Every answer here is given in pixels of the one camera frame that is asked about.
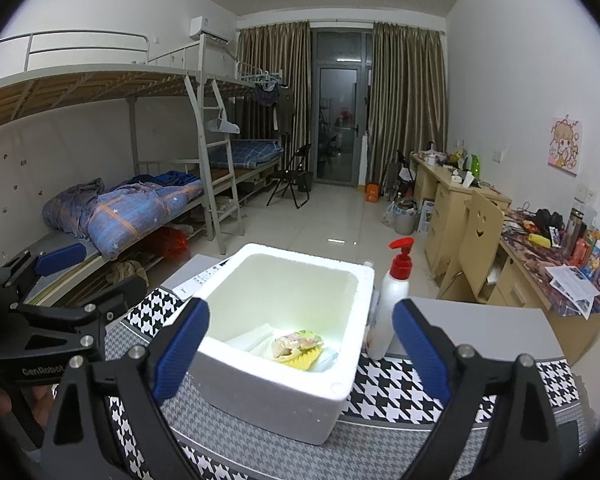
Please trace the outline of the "person left hand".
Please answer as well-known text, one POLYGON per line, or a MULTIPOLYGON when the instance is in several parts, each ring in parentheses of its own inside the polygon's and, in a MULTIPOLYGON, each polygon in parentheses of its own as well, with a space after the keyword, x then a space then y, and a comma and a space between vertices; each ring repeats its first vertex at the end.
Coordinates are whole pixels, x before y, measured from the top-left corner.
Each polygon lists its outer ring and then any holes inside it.
POLYGON ((52 414, 54 402, 51 386, 35 386, 28 391, 17 388, 14 394, 9 394, 0 388, 0 418, 4 418, 15 408, 23 408, 45 428, 52 414))

